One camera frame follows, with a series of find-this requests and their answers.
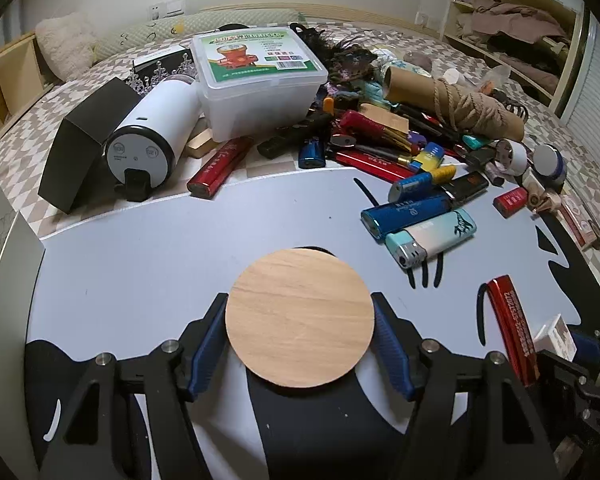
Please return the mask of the black lighter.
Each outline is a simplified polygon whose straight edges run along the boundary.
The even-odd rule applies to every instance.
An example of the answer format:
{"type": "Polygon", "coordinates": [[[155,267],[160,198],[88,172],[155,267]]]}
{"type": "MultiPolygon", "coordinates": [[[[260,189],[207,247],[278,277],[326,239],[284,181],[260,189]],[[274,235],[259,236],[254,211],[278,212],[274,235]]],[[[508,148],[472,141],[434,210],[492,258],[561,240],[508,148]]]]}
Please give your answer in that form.
{"type": "Polygon", "coordinates": [[[452,179],[440,185],[442,192],[448,196],[452,208],[469,202],[483,193],[489,186],[489,180],[479,171],[471,171],[464,176],[452,179]]]}

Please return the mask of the checkered bed sheet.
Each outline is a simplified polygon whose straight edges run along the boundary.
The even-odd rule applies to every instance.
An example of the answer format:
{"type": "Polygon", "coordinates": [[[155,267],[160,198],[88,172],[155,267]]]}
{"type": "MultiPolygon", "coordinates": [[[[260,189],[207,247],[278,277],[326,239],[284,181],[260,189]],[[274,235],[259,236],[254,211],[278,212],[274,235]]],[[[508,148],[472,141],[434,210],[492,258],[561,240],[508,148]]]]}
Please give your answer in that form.
{"type": "MultiPolygon", "coordinates": [[[[426,54],[444,68],[457,68],[472,81],[480,80],[488,71],[485,62],[430,37],[346,23],[322,23],[318,27],[332,41],[350,40],[366,48],[384,47],[398,53],[426,54]]],[[[72,214],[63,214],[38,196],[38,187],[62,118],[111,78],[124,79],[129,76],[134,58],[164,49],[173,43],[172,39],[151,41],[95,64],[81,78],[63,84],[43,96],[1,138],[0,185],[12,206],[21,212],[38,237],[50,235],[98,214],[128,206],[124,200],[118,200],[117,196],[109,194],[79,207],[72,214]]],[[[600,167],[594,157],[554,113],[529,98],[515,81],[506,81],[504,91],[521,102],[529,112],[524,143],[528,148],[539,143],[552,144],[558,148],[568,162],[566,194],[578,205],[585,206],[600,227],[600,167]]],[[[600,248],[589,249],[583,255],[600,283],[600,248]]]]}

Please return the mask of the dark blue lighter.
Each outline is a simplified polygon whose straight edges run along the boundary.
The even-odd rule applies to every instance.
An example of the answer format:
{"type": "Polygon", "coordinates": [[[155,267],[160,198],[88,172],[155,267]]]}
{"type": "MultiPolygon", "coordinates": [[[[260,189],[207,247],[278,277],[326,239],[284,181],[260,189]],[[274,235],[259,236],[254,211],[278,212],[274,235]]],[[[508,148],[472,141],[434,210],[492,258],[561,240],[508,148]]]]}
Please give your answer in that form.
{"type": "Polygon", "coordinates": [[[414,202],[407,200],[363,210],[361,220],[370,235],[382,242],[391,233],[446,214],[451,209],[452,200],[441,193],[414,202]]]}

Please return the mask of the green bolster pillow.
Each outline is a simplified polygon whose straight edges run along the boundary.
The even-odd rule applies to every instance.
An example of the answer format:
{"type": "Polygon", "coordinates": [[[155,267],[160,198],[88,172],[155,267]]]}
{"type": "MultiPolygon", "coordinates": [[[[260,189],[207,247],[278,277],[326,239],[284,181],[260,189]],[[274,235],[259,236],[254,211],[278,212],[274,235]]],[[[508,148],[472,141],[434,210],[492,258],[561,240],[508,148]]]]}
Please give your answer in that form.
{"type": "Polygon", "coordinates": [[[143,47],[151,42],[181,38],[190,34],[204,34],[230,24],[260,27],[305,21],[306,18],[300,11],[287,8],[209,10],[173,18],[158,18],[110,32],[107,36],[99,38],[94,47],[95,61],[106,60],[110,56],[131,48],[143,47]]]}

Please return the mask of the white shoe box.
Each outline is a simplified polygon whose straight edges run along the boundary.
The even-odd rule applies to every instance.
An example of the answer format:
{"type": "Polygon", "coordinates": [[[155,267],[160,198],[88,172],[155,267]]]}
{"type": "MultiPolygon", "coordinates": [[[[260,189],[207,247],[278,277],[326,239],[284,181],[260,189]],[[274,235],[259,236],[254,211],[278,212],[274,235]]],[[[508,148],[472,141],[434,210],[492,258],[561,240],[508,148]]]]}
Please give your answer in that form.
{"type": "Polygon", "coordinates": [[[0,187],[0,457],[19,479],[38,476],[24,402],[24,346],[45,252],[0,187]]]}

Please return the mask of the small red lighter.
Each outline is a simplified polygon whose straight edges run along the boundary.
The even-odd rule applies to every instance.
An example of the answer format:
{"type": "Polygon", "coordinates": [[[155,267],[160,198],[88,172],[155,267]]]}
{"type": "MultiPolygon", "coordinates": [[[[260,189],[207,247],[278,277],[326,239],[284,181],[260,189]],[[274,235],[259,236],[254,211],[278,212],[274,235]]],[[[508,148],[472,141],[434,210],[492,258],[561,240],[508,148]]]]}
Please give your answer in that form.
{"type": "Polygon", "coordinates": [[[527,206],[528,203],[528,192],[525,188],[518,186],[493,200],[494,208],[500,213],[500,215],[508,219],[516,212],[527,206]]]}

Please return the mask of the pile of clothes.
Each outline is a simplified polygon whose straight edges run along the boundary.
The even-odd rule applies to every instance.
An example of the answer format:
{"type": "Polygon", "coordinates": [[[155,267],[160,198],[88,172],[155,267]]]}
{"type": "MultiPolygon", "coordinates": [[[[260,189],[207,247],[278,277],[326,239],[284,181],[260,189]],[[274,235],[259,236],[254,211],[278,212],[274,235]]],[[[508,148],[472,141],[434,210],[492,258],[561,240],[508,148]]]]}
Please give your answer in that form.
{"type": "Polygon", "coordinates": [[[455,36],[488,51],[553,94],[570,39],[552,14],[502,0],[453,0],[455,36]]]}

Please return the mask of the clear plastic storage box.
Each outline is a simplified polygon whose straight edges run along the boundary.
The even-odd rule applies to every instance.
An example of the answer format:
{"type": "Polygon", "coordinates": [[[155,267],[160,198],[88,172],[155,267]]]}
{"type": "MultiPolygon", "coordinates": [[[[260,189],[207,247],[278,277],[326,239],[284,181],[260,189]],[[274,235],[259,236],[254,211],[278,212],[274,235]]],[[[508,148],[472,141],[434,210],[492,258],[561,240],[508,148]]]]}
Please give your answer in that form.
{"type": "Polygon", "coordinates": [[[199,99],[213,140],[260,136],[301,122],[328,71],[288,26],[196,35],[199,99]]]}

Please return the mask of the white cylindrical speaker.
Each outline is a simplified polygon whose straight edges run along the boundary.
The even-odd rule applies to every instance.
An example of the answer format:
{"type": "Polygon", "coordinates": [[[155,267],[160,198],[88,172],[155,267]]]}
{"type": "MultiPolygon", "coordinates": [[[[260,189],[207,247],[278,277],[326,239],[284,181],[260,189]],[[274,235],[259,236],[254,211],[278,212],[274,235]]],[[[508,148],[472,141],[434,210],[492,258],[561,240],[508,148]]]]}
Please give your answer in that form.
{"type": "Polygon", "coordinates": [[[192,76],[166,77],[110,136],[105,159],[126,200],[147,200],[171,177],[199,119],[198,89],[192,76]]]}

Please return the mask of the open wardrobe shelf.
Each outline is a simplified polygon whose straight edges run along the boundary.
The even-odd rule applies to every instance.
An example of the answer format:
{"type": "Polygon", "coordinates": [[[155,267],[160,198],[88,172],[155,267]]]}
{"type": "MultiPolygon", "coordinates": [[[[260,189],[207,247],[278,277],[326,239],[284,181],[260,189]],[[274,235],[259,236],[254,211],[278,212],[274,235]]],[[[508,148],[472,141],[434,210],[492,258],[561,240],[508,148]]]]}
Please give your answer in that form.
{"type": "Polygon", "coordinates": [[[442,38],[454,48],[506,66],[533,99],[561,115],[585,55],[591,14],[559,0],[450,0],[442,38]]]}

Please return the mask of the long red lighter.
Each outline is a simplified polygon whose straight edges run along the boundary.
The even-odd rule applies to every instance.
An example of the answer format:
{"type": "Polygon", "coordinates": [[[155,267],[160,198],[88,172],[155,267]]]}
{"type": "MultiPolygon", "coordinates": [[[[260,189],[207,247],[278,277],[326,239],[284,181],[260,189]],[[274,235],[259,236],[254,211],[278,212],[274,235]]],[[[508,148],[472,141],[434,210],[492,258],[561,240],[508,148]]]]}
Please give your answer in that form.
{"type": "Polygon", "coordinates": [[[512,279],[498,276],[486,283],[486,293],[498,321],[510,365],[525,387],[539,376],[536,352],[529,325],[512,279]]]}

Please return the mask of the blue yellow lighter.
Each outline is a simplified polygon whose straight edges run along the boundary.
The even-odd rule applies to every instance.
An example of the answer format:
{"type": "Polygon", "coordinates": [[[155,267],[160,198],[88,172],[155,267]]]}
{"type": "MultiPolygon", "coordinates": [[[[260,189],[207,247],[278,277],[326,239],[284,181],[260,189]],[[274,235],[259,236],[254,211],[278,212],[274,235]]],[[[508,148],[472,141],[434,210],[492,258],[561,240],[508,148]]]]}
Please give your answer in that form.
{"type": "Polygon", "coordinates": [[[451,181],[455,175],[456,167],[449,165],[431,171],[422,171],[414,176],[396,181],[389,190],[388,202],[417,200],[429,194],[436,186],[451,181]]]}

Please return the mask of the cardboard tube with twine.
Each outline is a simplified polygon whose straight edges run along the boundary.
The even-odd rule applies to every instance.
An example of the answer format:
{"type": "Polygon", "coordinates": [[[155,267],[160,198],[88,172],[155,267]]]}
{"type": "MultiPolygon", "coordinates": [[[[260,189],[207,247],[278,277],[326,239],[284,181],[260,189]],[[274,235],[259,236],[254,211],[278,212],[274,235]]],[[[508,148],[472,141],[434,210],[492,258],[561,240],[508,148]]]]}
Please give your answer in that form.
{"type": "Polygon", "coordinates": [[[524,140],[524,121],[498,100],[391,66],[385,73],[384,97],[393,103],[422,108],[455,132],[470,132],[492,140],[524,140]]]}

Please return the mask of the wooden side shelf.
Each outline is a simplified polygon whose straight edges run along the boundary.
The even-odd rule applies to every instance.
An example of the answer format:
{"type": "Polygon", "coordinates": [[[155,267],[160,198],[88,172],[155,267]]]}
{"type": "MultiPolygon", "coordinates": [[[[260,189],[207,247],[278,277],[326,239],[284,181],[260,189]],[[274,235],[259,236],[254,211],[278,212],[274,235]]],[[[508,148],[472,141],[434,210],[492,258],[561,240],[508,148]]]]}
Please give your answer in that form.
{"type": "Polygon", "coordinates": [[[45,76],[34,32],[0,49],[0,140],[46,93],[54,77],[45,76]]]}

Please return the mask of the red lighter by speaker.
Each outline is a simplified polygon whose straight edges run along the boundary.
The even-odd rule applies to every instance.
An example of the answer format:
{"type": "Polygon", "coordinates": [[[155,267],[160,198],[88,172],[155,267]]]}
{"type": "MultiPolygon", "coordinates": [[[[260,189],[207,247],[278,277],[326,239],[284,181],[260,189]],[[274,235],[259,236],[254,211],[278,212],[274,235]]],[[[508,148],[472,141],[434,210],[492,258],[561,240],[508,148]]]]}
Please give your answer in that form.
{"type": "Polygon", "coordinates": [[[210,200],[245,158],[253,143],[253,138],[250,136],[242,136],[223,144],[187,182],[189,194],[210,200]]]}

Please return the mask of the teal white lighter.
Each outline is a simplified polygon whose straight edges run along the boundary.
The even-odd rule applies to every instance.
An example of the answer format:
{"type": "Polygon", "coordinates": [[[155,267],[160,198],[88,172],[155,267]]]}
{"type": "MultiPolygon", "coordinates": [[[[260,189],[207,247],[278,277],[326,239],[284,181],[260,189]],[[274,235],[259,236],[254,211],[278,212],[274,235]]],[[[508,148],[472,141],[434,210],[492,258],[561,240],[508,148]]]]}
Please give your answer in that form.
{"type": "Polygon", "coordinates": [[[407,270],[463,243],[474,236],[475,232],[475,220],[465,209],[458,208],[388,234],[385,246],[396,263],[407,270]]]}

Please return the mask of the black square box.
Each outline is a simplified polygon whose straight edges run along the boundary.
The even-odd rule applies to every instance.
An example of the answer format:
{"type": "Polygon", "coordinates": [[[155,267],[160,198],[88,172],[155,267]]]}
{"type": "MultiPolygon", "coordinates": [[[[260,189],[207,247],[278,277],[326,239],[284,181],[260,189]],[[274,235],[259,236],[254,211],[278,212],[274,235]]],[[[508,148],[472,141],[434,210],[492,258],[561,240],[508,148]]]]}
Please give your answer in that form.
{"type": "Polygon", "coordinates": [[[102,159],[109,137],[140,96],[114,77],[77,105],[60,123],[46,158],[38,196],[68,214],[87,176],[102,159]]]}

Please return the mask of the pink card box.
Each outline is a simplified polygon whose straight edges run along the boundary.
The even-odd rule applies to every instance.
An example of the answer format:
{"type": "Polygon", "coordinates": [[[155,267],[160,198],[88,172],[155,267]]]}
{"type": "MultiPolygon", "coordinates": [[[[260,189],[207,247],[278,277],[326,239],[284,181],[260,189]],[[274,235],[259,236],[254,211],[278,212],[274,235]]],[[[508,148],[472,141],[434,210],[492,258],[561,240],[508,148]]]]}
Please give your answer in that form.
{"type": "Polygon", "coordinates": [[[600,229],[594,226],[588,213],[572,197],[562,195],[560,199],[558,211],[582,252],[588,248],[600,249],[600,229]]]}

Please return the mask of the fluffy white pillow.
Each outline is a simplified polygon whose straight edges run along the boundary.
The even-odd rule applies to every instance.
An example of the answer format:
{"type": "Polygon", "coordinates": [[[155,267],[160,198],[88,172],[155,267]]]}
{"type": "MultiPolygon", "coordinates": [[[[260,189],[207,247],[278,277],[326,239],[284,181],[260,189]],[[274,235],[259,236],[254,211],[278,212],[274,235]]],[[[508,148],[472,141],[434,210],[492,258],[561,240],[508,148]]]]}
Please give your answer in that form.
{"type": "Polygon", "coordinates": [[[60,80],[75,80],[94,65],[97,37],[85,14],[48,18],[34,32],[46,64],[60,80]]]}

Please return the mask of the round wooden coaster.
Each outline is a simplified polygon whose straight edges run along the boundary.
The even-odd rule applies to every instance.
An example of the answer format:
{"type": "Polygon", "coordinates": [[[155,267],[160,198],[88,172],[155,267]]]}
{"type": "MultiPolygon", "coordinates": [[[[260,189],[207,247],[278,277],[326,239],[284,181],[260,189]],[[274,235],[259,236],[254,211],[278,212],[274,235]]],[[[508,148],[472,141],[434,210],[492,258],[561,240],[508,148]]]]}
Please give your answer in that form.
{"type": "Polygon", "coordinates": [[[258,259],[238,276],[225,326],[247,370],[279,387],[309,389],[356,367],[375,317],[370,292],[347,263],[292,248],[258,259]]]}

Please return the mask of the dark blue round jar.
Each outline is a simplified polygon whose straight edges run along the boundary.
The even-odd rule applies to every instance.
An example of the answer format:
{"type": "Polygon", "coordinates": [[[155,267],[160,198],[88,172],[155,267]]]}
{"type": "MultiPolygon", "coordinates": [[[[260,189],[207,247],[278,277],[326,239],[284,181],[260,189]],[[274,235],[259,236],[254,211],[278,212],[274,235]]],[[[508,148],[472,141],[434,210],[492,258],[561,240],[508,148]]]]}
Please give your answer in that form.
{"type": "Polygon", "coordinates": [[[532,152],[532,162],[536,173],[554,188],[564,185],[567,175],[567,163],[562,153],[553,145],[539,144],[532,152]]]}

